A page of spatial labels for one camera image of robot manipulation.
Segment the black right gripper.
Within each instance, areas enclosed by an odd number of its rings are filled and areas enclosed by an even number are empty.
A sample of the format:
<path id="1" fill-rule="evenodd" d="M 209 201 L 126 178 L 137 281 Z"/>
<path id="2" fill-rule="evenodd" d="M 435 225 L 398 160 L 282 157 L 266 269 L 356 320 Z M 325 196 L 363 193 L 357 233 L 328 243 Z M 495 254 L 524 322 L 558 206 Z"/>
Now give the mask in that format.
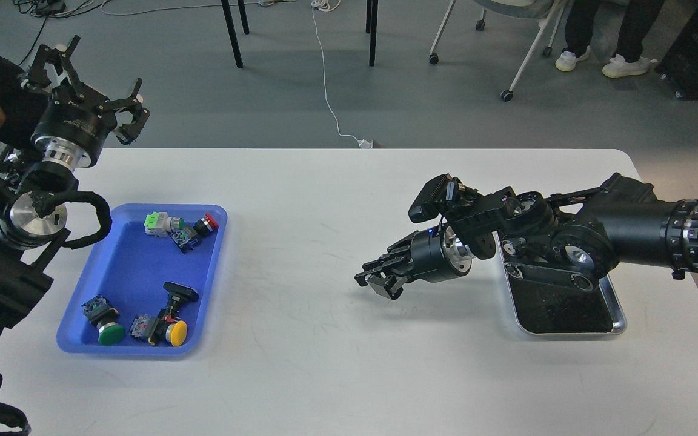
<path id="1" fill-rule="evenodd" d="M 415 280 L 437 283 L 467 275 L 474 257 L 454 229 L 431 227 L 388 246 L 376 260 L 361 265 L 363 270 L 354 279 L 377 295 L 397 300 L 404 285 Z"/>

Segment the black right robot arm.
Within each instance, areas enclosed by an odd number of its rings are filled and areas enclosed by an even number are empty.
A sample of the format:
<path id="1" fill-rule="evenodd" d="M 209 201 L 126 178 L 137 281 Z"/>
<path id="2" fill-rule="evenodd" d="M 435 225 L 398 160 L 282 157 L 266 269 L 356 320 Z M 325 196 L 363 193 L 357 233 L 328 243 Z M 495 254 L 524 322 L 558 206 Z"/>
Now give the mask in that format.
<path id="1" fill-rule="evenodd" d="M 363 264 L 354 277 L 390 300 L 405 284 L 463 277 L 473 259 L 506 255 L 514 279 L 593 292 L 620 263 L 698 273 L 698 199 L 659 200 L 651 184 L 614 173 L 589 190 L 545 197 L 510 186 L 488 195 L 449 174 L 427 182 L 409 209 L 413 223 L 439 218 Z"/>

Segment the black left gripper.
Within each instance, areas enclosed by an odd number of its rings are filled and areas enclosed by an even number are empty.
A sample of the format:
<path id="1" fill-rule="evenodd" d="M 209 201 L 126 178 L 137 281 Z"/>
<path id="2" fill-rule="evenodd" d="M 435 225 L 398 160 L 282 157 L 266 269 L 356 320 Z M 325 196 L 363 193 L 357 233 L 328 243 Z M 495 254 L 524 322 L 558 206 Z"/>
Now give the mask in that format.
<path id="1" fill-rule="evenodd" d="M 81 82 L 70 61 L 80 40 L 75 35 L 66 47 L 41 45 L 22 75 L 23 90 L 46 96 L 51 102 L 33 132 L 32 142 L 42 153 L 42 162 L 67 169 L 96 165 L 111 132 L 120 144 L 132 144 L 150 116 L 139 95 L 141 78 L 134 83 L 130 96 L 105 102 L 105 114 L 72 104 L 89 103 L 91 99 L 85 82 Z M 117 126 L 116 116 L 111 113 L 130 113 L 131 122 Z"/>

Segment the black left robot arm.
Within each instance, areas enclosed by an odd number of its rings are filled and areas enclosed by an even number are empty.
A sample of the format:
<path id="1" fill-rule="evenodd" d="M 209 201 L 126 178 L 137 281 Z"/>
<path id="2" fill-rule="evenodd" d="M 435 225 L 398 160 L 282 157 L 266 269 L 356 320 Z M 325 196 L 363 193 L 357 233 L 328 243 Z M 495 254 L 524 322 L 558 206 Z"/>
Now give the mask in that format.
<path id="1" fill-rule="evenodd" d="M 97 164 L 109 134 L 132 143 L 150 115 L 138 94 L 141 79 L 130 96 L 115 100 L 81 82 L 70 62 L 79 41 L 42 45 L 22 78 L 25 90 L 48 103 L 30 136 L 34 151 L 16 153 L 0 177 L 0 336 L 50 289 L 45 270 L 60 248 L 94 245 L 109 234 L 108 203 L 78 190 L 74 171 Z"/>

